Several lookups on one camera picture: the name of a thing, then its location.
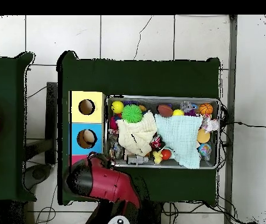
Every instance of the blue box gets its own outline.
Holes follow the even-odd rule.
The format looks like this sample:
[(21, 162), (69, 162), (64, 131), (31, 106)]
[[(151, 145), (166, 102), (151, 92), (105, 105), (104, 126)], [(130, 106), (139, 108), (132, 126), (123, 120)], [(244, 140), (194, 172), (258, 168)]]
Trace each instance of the blue box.
[[(82, 148), (77, 143), (77, 136), (80, 131), (91, 130), (96, 134), (97, 141), (92, 148)], [(72, 155), (88, 155), (91, 151), (103, 153), (103, 125), (72, 123)]]

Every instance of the yellow box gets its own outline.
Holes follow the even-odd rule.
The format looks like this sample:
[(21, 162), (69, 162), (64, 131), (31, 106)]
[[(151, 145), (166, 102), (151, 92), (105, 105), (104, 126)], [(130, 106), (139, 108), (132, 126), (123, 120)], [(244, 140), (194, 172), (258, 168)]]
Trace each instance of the yellow box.
[(72, 122), (104, 123), (104, 101), (102, 92), (72, 91)]

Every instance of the dark green tablecloth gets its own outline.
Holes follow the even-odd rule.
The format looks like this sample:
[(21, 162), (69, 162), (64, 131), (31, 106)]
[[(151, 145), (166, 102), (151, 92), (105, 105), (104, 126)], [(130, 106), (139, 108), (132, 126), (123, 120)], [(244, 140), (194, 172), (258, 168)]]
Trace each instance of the dark green tablecloth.
[[(139, 95), (218, 98), (217, 58), (207, 61), (113, 61), (76, 59), (71, 51), (58, 60), (58, 91), (62, 97), (62, 166), (58, 179), (68, 168), (68, 92), (98, 91), (105, 95)], [(119, 168), (138, 184), (146, 182), (152, 201), (205, 200), (215, 205), (216, 170)], [(61, 200), (84, 201), (58, 188)]]
[(0, 58), (0, 200), (35, 201), (22, 184), (25, 70), (32, 53)]

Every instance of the yellow toy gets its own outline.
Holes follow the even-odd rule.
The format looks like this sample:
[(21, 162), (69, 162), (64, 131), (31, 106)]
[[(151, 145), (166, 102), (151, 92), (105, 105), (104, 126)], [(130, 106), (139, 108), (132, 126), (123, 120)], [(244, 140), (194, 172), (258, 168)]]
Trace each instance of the yellow toy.
[(173, 116), (179, 116), (179, 115), (185, 115), (184, 111), (182, 111), (181, 109), (177, 109), (173, 111)]
[(198, 131), (198, 135), (197, 135), (197, 141), (200, 144), (205, 144), (206, 142), (208, 142), (210, 140), (210, 133), (207, 132), (205, 133), (205, 129), (200, 129)]
[(157, 165), (160, 164), (160, 162), (163, 160), (163, 155), (161, 154), (161, 151), (162, 150), (160, 150), (159, 152), (153, 151), (154, 163)]
[(123, 111), (124, 104), (121, 101), (116, 100), (112, 103), (111, 109), (113, 110), (114, 113), (119, 114)]
[(146, 107), (145, 106), (139, 105), (139, 108), (140, 108), (141, 111), (146, 111)]

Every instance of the red tomato toy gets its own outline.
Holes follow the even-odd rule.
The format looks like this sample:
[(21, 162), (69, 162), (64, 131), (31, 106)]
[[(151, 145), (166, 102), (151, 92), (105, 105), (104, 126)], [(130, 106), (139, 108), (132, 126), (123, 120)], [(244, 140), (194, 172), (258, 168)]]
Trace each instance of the red tomato toy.
[(161, 154), (163, 155), (163, 157), (162, 157), (163, 160), (168, 160), (172, 156), (171, 151), (168, 149), (162, 150)]

